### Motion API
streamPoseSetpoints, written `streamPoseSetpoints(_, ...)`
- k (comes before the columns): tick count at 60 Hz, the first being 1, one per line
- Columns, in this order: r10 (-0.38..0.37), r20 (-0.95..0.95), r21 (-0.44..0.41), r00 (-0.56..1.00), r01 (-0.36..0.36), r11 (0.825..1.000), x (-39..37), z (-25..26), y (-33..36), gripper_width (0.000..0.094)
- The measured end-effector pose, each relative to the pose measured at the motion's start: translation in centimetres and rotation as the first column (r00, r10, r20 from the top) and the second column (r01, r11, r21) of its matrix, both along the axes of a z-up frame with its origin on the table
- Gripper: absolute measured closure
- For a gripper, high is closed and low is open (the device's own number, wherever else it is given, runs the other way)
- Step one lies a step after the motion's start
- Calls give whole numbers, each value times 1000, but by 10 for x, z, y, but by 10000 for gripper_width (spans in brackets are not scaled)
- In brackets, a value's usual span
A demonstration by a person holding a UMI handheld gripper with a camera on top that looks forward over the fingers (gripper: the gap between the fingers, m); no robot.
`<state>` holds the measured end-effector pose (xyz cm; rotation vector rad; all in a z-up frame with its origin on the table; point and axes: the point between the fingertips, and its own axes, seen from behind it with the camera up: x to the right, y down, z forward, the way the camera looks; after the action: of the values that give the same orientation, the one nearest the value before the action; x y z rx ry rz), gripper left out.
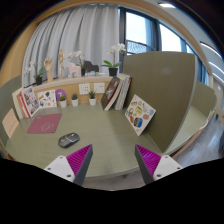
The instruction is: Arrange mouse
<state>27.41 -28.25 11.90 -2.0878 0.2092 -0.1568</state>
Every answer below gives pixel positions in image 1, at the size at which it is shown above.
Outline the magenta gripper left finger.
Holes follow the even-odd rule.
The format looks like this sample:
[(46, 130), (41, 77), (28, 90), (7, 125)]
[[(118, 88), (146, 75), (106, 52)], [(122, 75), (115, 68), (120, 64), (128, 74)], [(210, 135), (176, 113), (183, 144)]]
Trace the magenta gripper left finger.
[(45, 168), (45, 171), (81, 186), (92, 156), (92, 145), (87, 145), (67, 157), (58, 156)]

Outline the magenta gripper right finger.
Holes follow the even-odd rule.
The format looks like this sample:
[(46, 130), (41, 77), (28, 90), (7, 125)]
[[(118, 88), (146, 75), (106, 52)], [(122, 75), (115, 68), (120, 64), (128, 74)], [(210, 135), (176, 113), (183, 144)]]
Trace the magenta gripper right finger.
[(182, 169), (182, 166), (169, 155), (160, 156), (140, 145), (135, 145), (135, 157), (145, 184)]

